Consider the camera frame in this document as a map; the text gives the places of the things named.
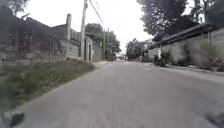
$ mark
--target grass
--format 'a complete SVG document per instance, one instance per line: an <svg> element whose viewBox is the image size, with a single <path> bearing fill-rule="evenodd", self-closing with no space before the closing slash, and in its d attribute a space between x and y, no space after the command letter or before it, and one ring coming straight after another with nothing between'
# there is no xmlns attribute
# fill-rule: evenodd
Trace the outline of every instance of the grass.
<svg viewBox="0 0 224 128"><path fill-rule="evenodd" d="M11 108L91 71L77 60L51 65L4 67L0 70L0 105Z"/></svg>

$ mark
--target sky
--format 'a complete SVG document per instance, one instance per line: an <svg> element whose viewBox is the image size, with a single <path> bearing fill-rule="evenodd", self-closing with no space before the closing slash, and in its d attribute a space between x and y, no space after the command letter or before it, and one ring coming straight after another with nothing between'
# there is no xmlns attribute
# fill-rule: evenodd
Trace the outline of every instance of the sky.
<svg viewBox="0 0 224 128"><path fill-rule="evenodd" d="M122 52L126 44L134 38L144 41L151 38L143 31L143 15L137 0L91 0L104 21L104 29L114 31L121 42ZM84 0L30 0L25 13L46 25L56 26L66 22L68 13L72 14L72 28L80 31ZM94 9L88 4L87 23L101 23Z"/></svg>

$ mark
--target curb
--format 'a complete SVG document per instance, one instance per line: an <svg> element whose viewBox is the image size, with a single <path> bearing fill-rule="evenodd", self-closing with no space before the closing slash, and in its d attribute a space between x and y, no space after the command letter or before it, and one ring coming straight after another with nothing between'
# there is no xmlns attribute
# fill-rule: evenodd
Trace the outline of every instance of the curb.
<svg viewBox="0 0 224 128"><path fill-rule="evenodd" d="M96 69L100 69L100 68L102 68L102 67L108 65L109 63L110 63L110 62L105 62L104 64L100 64L100 65L98 65L98 66L97 66L97 63L95 63L94 66L96 67Z"/></svg>
<svg viewBox="0 0 224 128"><path fill-rule="evenodd" d="M194 71L194 72L201 72L201 73L206 73L206 74L210 74L210 75L216 75L216 76L224 77L224 72L214 72L214 71L203 70L203 69L198 69L198 68L177 67L177 66L172 66L172 65L167 65L167 67L168 68L181 69L181 70L190 70L190 71Z"/></svg>

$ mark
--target wall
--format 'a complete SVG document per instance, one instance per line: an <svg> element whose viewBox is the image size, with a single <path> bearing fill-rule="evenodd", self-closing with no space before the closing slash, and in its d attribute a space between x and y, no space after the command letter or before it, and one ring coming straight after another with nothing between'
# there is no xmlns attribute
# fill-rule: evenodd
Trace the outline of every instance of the wall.
<svg viewBox="0 0 224 128"><path fill-rule="evenodd" d="M90 39L89 37L85 38L85 48L86 48L86 61L87 62L92 62L92 58L93 58L93 40Z"/></svg>
<svg viewBox="0 0 224 128"><path fill-rule="evenodd" d="M93 62L98 62L103 59L103 49L102 46L98 43L93 41Z"/></svg>
<svg viewBox="0 0 224 128"><path fill-rule="evenodd" d="M77 58L76 42L66 40L58 32L31 18L24 21L0 14L0 65L43 64Z"/></svg>
<svg viewBox="0 0 224 128"><path fill-rule="evenodd" d="M219 50L220 57L224 58L224 29L162 46L162 52L170 52L172 59L174 61L178 61L185 59L186 56L183 48L187 47L190 50L192 64L200 66L202 63L209 61L207 60L207 57L201 48L202 45L206 43L211 44L211 46L217 48ZM150 49L148 52L150 59L153 59L154 55L156 54L157 48Z"/></svg>
<svg viewBox="0 0 224 128"><path fill-rule="evenodd" d="M63 39L67 39L67 25L59 25L59 26L55 26L52 27L52 31L54 31L54 35L57 35L59 38L63 38Z"/></svg>

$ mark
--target road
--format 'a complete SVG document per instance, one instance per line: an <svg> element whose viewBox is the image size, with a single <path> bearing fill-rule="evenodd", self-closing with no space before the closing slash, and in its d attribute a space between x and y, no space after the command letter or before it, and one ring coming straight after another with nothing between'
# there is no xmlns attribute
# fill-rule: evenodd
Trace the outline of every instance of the road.
<svg viewBox="0 0 224 128"><path fill-rule="evenodd" d="M215 128L223 92L223 78L114 62L21 106L19 128Z"/></svg>

